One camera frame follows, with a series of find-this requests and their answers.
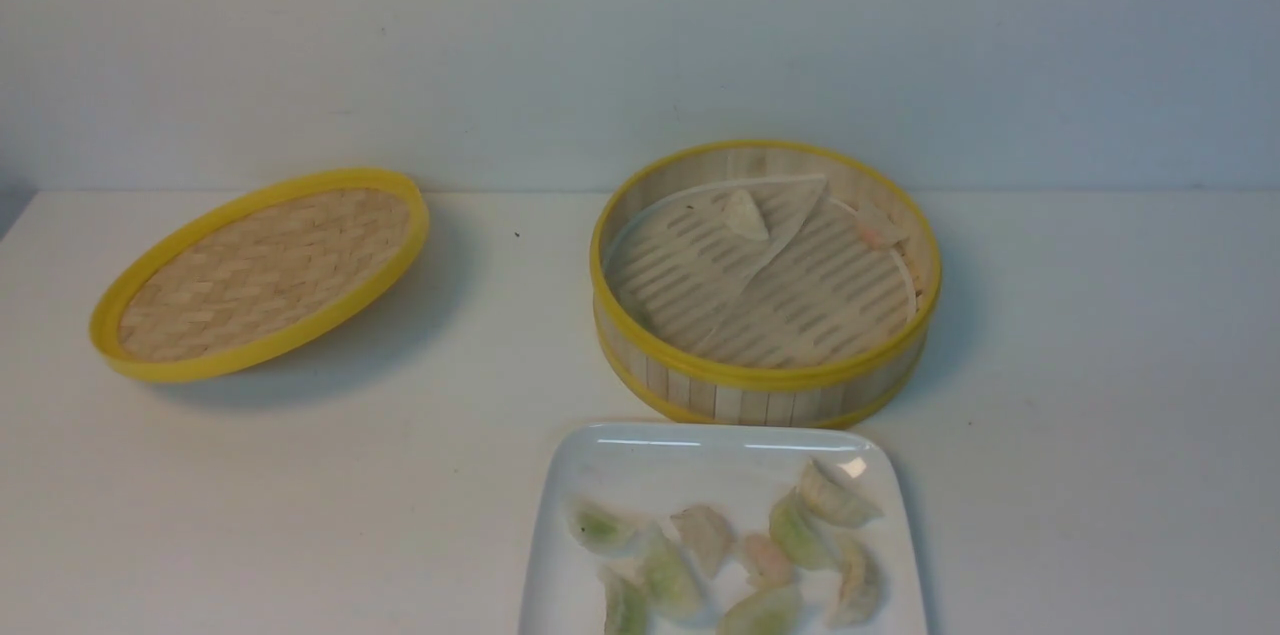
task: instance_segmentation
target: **white table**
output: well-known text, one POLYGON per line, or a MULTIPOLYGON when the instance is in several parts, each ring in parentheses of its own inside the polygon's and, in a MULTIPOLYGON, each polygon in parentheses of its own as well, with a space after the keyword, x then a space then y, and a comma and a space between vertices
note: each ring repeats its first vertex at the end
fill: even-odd
MULTIPOLYGON (((513 632, 558 439, 655 417, 594 342, 604 197, 430 196, 417 265, 330 335, 115 375, 96 298, 227 197, 44 193, 0 239, 0 632, 513 632)), ((1280 193, 919 200, 943 302, 856 430, 934 635, 1274 632, 1280 193)))

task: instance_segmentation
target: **green dumpling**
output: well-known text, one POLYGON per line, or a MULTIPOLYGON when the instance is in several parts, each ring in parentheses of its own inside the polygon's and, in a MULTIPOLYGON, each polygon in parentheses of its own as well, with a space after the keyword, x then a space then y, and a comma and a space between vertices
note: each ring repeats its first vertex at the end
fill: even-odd
POLYGON ((634 524, 588 501, 570 511, 568 529, 584 548, 599 556, 618 553, 636 534, 634 524))
POLYGON ((805 520, 804 508, 795 492, 783 495, 769 512, 769 536, 799 567, 827 570, 836 566, 827 544, 805 520))
POLYGON ((716 635, 788 635, 803 604, 795 585, 759 590, 724 613, 716 635))
POLYGON ((649 607, 630 580, 604 567, 604 635, 644 635, 649 631, 649 607))
POLYGON ((680 548, 658 526, 644 534, 640 576, 653 609, 676 622, 687 622, 703 611, 698 576, 690 570, 680 548))

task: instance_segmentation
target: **bamboo steamer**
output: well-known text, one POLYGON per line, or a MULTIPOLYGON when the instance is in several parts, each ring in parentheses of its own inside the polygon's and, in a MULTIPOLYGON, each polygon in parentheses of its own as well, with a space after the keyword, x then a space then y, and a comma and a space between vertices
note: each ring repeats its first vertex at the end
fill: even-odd
POLYGON ((257 365, 381 296, 429 221, 411 179, 370 166, 256 189, 133 261, 93 310, 90 338, 111 369, 152 383, 257 365))
POLYGON ((933 230, 896 184, 805 143, 705 143, 627 179, 591 238, 600 347, 681 422, 846 428, 906 384, 942 282, 933 230), (768 239, 723 207, 748 189, 768 239), (869 247, 860 221, 905 236, 869 247))

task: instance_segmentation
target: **translucent dumpling wrapper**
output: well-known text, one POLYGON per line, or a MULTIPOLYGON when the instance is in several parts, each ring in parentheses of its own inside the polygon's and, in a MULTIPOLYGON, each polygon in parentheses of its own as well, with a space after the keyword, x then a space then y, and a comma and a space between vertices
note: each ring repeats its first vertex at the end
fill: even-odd
POLYGON ((751 533, 742 538, 739 558, 746 568, 746 584, 758 590, 790 585, 795 566, 772 538, 751 533))
POLYGON ((769 536, 799 567, 827 570, 836 566, 822 535, 805 518, 795 492, 787 493, 769 512, 769 536))
POLYGON ((876 616, 881 600, 881 572, 876 558, 849 533, 835 535, 840 549, 842 580, 836 603, 827 615, 827 627, 847 627, 876 616))
POLYGON ((864 202, 854 214, 858 237, 869 248, 891 248, 906 239, 906 230, 899 228, 877 206, 864 202))
POLYGON ((573 503, 568 515, 568 529, 584 548, 598 556, 621 553, 636 534, 634 522, 590 501, 573 503))
POLYGON ((608 567, 600 568, 604 584, 604 635, 645 635, 649 607, 634 583, 608 567))
POLYGON ((733 530, 724 516, 708 506, 694 506, 671 516, 672 525, 698 563, 698 570, 716 577, 733 547, 733 530))
POLYGON ((724 613, 716 635, 790 635, 801 607, 795 585, 759 590, 724 613))
POLYGON ((769 229, 764 225, 764 216, 755 206, 751 193, 745 189, 733 189, 724 202, 724 225, 733 233, 746 239, 764 242, 769 239, 769 229))
POLYGON ((703 591, 680 548, 657 525, 644 534, 640 579, 649 604, 663 617, 687 622, 703 611, 703 591))
POLYGON ((883 515, 869 499, 832 480, 813 460, 800 474, 799 493, 809 512, 838 527, 860 527, 883 515))

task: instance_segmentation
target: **white plate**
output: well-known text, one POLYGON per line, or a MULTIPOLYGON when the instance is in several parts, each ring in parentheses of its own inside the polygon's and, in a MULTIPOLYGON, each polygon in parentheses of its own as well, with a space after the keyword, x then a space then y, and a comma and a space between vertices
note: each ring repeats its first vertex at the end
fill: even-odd
MULTIPOLYGON (((525 575, 520 635, 590 635, 604 623, 604 589, 596 574, 605 561, 570 535, 566 507, 575 497, 660 522, 692 504, 709 504, 728 517, 739 535, 768 530, 772 504, 799 480, 810 458, 855 476, 859 492, 877 503, 881 517, 858 530, 886 580, 883 602, 869 623, 836 632, 925 635, 920 579, 902 493, 888 457, 874 443, 849 433, 728 425, 591 425, 572 433, 552 460, 525 575)), ((626 568, 625 561, 613 561, 626 568)), ((832 632, 823 623, 840 586, 836 572, 801 572, 805 613, 796 634, 832 632)), ((714 613, 699 627, 653 616, 650 635, 713 632, 719 615, 749 595, 746 574, 726 561, 708 586, 714 613)))

